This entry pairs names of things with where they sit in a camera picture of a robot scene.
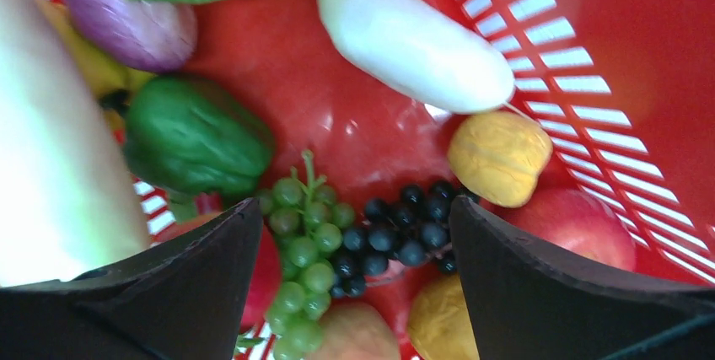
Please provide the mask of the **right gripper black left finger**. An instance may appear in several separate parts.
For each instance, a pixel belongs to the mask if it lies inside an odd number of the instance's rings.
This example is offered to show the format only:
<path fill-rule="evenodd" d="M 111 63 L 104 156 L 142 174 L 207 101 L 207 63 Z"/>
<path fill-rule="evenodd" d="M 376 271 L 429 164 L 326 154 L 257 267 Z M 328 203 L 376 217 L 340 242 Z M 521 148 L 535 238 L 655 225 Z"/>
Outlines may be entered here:
<path fill-rule="evenodd" d="M 229 359 L 263 229 L 246 199 L 69 281 L 1 291 L 4 359 Z"/>

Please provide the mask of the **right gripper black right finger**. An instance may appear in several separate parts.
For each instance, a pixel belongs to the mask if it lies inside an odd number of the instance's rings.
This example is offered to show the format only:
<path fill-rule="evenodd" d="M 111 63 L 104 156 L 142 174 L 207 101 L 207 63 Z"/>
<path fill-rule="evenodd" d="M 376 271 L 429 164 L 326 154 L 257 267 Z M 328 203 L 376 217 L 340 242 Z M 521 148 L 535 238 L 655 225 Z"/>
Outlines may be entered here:
<path fill-rule="evenodd" d="M 483 359 L 711 359 L 714 291 L 623 271 L 537 238 L 466 196 L 449 226 Z"/>

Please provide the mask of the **yellow mango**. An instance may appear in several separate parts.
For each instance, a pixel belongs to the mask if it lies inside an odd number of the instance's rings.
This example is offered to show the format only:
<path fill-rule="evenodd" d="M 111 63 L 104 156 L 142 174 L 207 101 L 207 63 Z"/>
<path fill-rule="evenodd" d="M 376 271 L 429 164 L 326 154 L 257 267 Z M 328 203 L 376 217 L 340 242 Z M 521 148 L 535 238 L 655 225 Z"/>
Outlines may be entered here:
<path fill-rule="evenodd" d="M 440 277 L 413 299 L 407 335 L 428 360 L 479 360 L 460 277 Z"/>

